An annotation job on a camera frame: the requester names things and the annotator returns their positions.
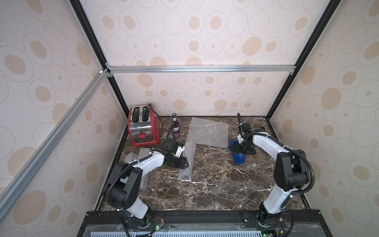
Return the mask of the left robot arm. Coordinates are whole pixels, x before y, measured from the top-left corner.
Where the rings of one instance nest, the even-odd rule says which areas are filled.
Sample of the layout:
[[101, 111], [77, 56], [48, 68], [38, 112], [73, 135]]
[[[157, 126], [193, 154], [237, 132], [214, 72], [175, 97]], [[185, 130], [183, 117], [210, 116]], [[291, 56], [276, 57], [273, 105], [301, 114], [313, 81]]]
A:
[[118, 162], [102, 190], [105, 202], [124, 215], [139, 220], [148, 219], [151, 209], [138, 197], [143, 177], [161, 166], [188, 168], [189, 163], [182, 155], [183, 151], [183, 143], [167, 138], [161, 146], [149, 149], [140, 159], [128, 163]]

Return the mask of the purple bottle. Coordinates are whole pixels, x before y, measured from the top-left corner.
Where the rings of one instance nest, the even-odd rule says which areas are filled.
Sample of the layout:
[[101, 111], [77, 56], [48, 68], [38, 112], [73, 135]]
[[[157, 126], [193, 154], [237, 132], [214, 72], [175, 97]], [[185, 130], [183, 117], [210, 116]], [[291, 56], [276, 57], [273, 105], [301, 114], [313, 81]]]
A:
[[172, 114], [172, 125], [173, 137], [178, 139], [180, 137], [180, 124], [176, 113]]

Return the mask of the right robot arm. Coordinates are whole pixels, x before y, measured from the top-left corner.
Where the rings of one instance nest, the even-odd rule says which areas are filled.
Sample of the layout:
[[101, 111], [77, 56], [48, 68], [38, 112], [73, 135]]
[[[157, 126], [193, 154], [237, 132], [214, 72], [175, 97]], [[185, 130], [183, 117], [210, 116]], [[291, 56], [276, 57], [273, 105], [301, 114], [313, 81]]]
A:
[[260, 204], [258, 221], [269, 226], [279, 219], [287, 202], [296, 194], [309, 192], [315, 182], [315, 173], [302, 150], [283, 145], [270, 134], [250, 124], [238, 122], [237, 153], [252, 154], [260, 147], [275, 160], [275, 185], [268, 198]]

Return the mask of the blue tape dispenser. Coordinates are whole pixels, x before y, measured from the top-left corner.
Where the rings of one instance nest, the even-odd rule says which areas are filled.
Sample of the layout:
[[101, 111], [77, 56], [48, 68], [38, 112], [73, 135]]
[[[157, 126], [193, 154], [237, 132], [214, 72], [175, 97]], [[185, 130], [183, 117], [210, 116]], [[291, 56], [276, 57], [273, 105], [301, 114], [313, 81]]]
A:
[[229, 143], [229, 149], [231, 151], [232, 157], [237, 165], [244, 164], [246, 162], [246, 156], [243, 153], [238, 152], [239, 142], [238, 140], [232, 140]]

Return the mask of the stack of bubble wrap sheets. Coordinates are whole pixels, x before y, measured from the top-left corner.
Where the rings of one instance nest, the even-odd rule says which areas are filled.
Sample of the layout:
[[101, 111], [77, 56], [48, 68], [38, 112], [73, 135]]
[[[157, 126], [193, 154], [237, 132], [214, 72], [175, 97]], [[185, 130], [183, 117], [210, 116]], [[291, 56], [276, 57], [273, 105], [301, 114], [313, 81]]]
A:
[[199, 145], [227, 148], [229, 125], [225, 122], [192, 118], [187, 139]]

